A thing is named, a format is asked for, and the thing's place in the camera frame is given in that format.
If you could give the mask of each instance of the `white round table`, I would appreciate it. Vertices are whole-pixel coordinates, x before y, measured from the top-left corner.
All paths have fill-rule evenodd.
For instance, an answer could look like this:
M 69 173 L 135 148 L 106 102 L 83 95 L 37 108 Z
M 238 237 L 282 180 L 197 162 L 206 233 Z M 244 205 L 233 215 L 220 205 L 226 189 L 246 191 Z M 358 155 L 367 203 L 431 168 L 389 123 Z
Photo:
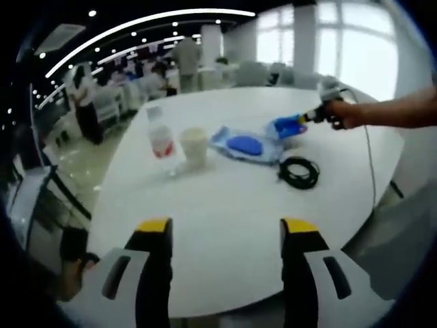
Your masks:
M 363 128 L 333 131 L 312 124 L 288 154 L 320 166 L 314 189 L 278 182 L 276 169 L 233 161 L 208 150 L 208 168 L 170 179 L 159 174 L 147 139 L 145 108 L 160 105 L 176 138 L 200 126 L 262 132 L 279 116 L 320 104 L 314 91 L 252 87 L 185 94 L 147 102 L 121 140 L 102 183 L 88 250 L 105 255 L 124 247 L 135 227 L 154 217 L 173 218 L 170 317 L 215 314 L 260 301 L 282 290 L 279 220 L 318 226 L 331 249 L 342 248 L 372 209 L 372 185 Z M 369 127 L 376 200 L 389 185 L 404 145 L 392 128 Z M 184 156 L 180 148 L 179 155 Z

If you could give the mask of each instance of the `blue cloth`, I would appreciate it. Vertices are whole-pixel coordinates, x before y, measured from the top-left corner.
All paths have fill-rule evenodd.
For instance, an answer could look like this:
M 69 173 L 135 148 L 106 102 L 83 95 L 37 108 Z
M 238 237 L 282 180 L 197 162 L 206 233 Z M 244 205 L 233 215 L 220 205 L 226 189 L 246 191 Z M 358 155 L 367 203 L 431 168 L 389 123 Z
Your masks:
M 211 137 L 210 146 L 231 159 L 265 165 L 277 164 L 284 151 L 278 140 L 227 126 Z
M 277 118 L 266 126 L 266 135 L 275 140 L 282 140 L 294 135 L 299 135 L 307 130 L 307 127 L 299 122 L 300 115 L 288 118 Z

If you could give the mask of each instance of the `human arm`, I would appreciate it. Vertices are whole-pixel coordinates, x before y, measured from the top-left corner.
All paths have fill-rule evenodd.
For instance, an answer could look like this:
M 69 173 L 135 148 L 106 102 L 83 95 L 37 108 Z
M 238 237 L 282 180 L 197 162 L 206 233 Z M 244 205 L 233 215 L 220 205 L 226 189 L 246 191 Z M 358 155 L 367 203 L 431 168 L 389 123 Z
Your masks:
M 403 98 L 363 104 L 335 101 L 328 112 L 343 120 L 346 128 L 362 125 L 422 128 L 437 126 L 437 89 L 428 87 Z

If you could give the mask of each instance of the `paper cup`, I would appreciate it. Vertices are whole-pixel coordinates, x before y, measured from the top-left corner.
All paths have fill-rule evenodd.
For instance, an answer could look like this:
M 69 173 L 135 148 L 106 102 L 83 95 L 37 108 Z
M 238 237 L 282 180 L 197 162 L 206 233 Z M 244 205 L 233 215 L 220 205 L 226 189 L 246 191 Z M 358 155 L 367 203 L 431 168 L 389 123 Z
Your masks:
M 188 128 L 180 134 L 180 144 L 189 168 L 200 168 L 206 164 L 208 136 L 202 128 Z

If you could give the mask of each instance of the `reflective floor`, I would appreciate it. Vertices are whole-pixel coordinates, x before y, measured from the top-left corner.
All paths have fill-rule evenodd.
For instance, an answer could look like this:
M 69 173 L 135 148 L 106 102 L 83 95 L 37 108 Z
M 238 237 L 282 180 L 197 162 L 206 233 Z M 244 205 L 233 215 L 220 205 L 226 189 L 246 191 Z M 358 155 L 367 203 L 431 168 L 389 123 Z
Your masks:
M 268 69 L 273 63 L 284 63 L 294 72 L 294 80 L 289 85 L 280 86 L 301 90 L 315 90 L 313 81 L 317 81 L 320 74 L 331 75 L 364 94 L 366 99 L 372 98 L 372 101 L 399 98 L 431 85 L 432 60 L 427 46 L 406 15 L 391 1 L 385 3 L 386 6 L 370 1 L 319 1 L 318 5 L 298 8 L 285 5 L 258 14 L 256 19 L 235 27 L 221 37 L 221 55 L 235 66 L 226 81 L 201 74 L 201 86 L 193 91 L 223 89 L 230 85 L 238 87 L 235 74 L 243 62 L 261 62 Z M 181 94 L 183 88 L 177 75 L 169 77 L 169 80 Z M 138 110 L 143 100 L 140 94 L 136 108 L 130 109 Z M 66 101 L 60 101 L 57 106 L 67 106 Z M 103 142 L 98 145 L 78 133 L 77 127 L 72 128 L 74 120 L 72 116 L 61 128 L 53 128 L 46 133 L 44 143 L 50 149 L 48 157 L 58 165 L 61 179 L 93 214 L 108 167 L 135 116 L 117 123 L 113 131 L 104 134 Z M 67 132 L 66 140 L 60 141 L 61 132 Z M 435 175 L 432 168 L 437 164 L 437 155 L 430 154 L 429 147 L 434 145 L 432 140 L 437 137 L 437 132 L 434 128 L 419 131 L 399 129 L 399 132 L 405 139 L 405 146 L 393 180 L 409 196 Z M 398 202 L 399 197 L 388 188 L 376 212 Z M 76 223 L 72 221 L 72 226 L 89 228 L 89 222 L 77 210 L 71 210 L 70 214 L 77 219 Z M 391 268 L 381 267 L 383 261 L 378 254 L 374 258 L 369 254 L 375 254 L 375 247 L 395 239 L 410 224 L 408 220 L 381 221 L 372 217 L 345 248 L 353 260 L 373 275 L 373 287 L 384 299 L 395 298 L 409 276 L 405 274 L 404 282 L 385 288 L 390 284 L 391 273 L 387 272 Z M 418 250 L 413 256 L 419 258 L 424 251 L 425 248 Z M 404 269 L 408 272 L 412 270 L 411 267 Z M 60 279 L 66 283 L 57 289 L 59 294 L 74 294 L 71 290 L 80 289 L 74 274 L 71 274 L 75 270 L 73 262 L 62 265 Z M 235 315 L 192 319 L 188 327 L 267 327 L 280 323 L 282 316 L 281 302 L 273 299 Z M 186 327 L 180 322 L 174 322 L 173 326 Z

